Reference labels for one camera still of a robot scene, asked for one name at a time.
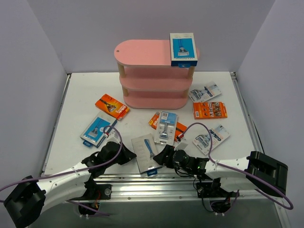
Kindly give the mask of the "blue Harry's box front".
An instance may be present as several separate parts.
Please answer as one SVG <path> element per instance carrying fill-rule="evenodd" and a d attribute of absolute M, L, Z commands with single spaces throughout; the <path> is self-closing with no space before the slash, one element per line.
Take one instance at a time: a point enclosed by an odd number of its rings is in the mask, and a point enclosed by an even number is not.
<path fill-rule="evenodd" d="M 154 157 L 159 154 L 154 143 L 152 134 L 147 134 L 131 139 L 134 153 L 136 154 L 137 165 L 140 174 L 146 173 L 147 176 L 158 174 L 158 169 L 162 167 Z"/>

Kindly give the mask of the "blue Harry's razor box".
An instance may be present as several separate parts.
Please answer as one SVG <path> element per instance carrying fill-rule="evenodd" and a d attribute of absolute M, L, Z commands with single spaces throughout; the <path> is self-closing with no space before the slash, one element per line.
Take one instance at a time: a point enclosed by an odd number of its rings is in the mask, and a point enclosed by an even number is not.
<path fill-rule="evenodd" d="M 170 33 L 171 66 L 196 67 L 198 54 L 194 33 Z"/>

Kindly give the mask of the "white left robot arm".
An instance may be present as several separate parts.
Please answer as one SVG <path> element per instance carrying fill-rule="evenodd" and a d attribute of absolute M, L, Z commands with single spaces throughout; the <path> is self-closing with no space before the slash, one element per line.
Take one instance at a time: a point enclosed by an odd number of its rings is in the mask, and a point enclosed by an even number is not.
<path fill-rule="evenodd" d="M 17 183 L 3 204 L 15 226 L 25 228 L 51 207 L 71 199 L 91 199 L 97 184 L 114 164 L 123 165 L 136 158 L 124 144 L 107 142 L 101 151 L 94 152 L 73 167 L 41 179 L 27 176 Z"/>

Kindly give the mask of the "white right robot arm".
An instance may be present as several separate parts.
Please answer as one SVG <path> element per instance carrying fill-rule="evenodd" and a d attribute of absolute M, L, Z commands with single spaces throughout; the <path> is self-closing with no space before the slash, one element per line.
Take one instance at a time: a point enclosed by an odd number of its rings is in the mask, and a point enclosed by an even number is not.
<path fill-rule="evenodd" d="M 239 159 L 212 161 L 191 157 L 184 150 L 166 145 L 153 159 L 199 180 L 216 180 L 211 184 L 216 196 L 237 190 L 260 190 L 275 197 L 286 195 L 288 166 L 258 151 Z"/>

